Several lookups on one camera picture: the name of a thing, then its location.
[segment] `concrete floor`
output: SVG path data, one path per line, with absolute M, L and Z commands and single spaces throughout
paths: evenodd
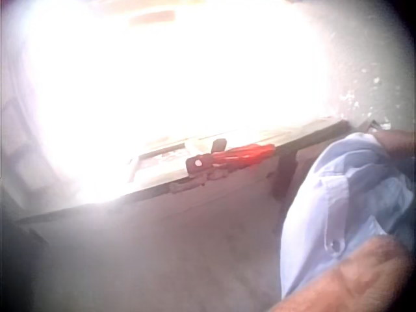
M 310 20 L 330 63 L 328 113 L 415 129 L 414 39 L 384 1 L 307 0 Z

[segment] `shirt sleeve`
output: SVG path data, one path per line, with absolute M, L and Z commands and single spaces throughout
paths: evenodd
M 303 287 L 375 235 L 400 227 L 413 193 L 369 134 L 328 146 L 311 167 L 283 223 L 282 297 Z

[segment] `person's arm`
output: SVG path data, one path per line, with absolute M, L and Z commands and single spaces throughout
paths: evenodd
M 383 146 L 387 154 L 393 160 L 400 160 L 415 156 L 415 133 L 405 132 L 400 130 L 378 131 L 371 133 L 371 135 Z M 287 176 L 279 174 L 279 168 L 276 170 L 273 182 L 273 195 L 276 199 L 284 198 L 286 196 L 286 206 L 289 208 L 293 202 L 300 185 L 304 182 L 308 171 L 311 169 L 313 163 L 318 159 L 319 155 L 335 140 L 329 140 L 315 146 L 302 149 L 296 156 L 296 161 L 290 167 L 292 170 L 291 180 L 283 182 L 280 185 L 282 178 L 287 180 Z
M 385 311 L 412 268 L 404 247 L 391 237 L 375 237 L 270 312 Z
M 392 159 L 415 156 L 415 133 L 400 130 L 379 131 L 371 133 L 384 147 Z

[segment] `wooden plank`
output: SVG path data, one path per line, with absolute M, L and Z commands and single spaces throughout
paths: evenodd
M 231 133 L 225 133 L 221 135 L 212 136 L 210 138 L 204 138 L 204 148 L 209 147 L 211 150 L 212 142 L 217 138 L 230 139 L 230 146 L 227 148 L 236 147 L 235 144 L 240 142 L 255 143 L 258 142 L 264 144 L 274 144 L 276 146 L 276 153 L 283 155 L 285 153 L 291 153 L 299 150 L 303 147 L 318 144 L 329 138 L 333 138 L 337 133 L 345 131 L 348 128 L 348 122 L 339 118 L 325 118 L 315 120 L 300 128 L 278 128 L 275 130 L 259 131 L 257 139 L 253 140 L 252 137 L 247 136 L 250 131 L 242 129 L 240 131 L 232 131 Z M 198 152 L 197 149 L 188 151 L 190 156 L 193 156 Z M 73 200 L 70 204 L 62 203 L 55 207 L 44 209 L 43 211 L 32 211 L 23 216 L 20 220 L 22 224 L 28 224 L 31 222 L 44 222 L 48 220 L 54 220 L 55 218 L 67 217 L 74 213 L 81 213 L 85 209 L 90 207 L 102 206 L 102 205 L 120 205 L 125 201 L 140 201 L 152 197 L 159 196 L 169 192 L 169 184 L 172 182 L 185 182 L 189 180 L 186 168 L 185 159 L 188 156 L 183 154 L 176 158 L 172 162 L 167 162 L 157 165 L 150 165 L 149 167 L 140 169 L 140 176 L 142 179 L 135 179 L 133 183 L 126 183 L 123 189 L 120 191 L 120 198 L 112 201 L 111 204 L 94 204 L 86 203 L 80 200 Z

